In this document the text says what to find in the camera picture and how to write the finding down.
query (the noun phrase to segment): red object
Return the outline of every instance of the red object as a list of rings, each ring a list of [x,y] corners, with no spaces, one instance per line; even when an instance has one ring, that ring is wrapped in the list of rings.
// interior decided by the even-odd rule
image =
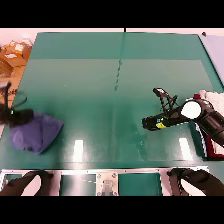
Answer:
[[[201,99],[200,94],[194,94],[194,99]],[[201,128],[200,128],[200,130],[205,139],[205,145],[206,145],[206,151],[208,154],[207,155],[208,159],[209,160],[224,160],[224,155],[215,153],[211,138]]]

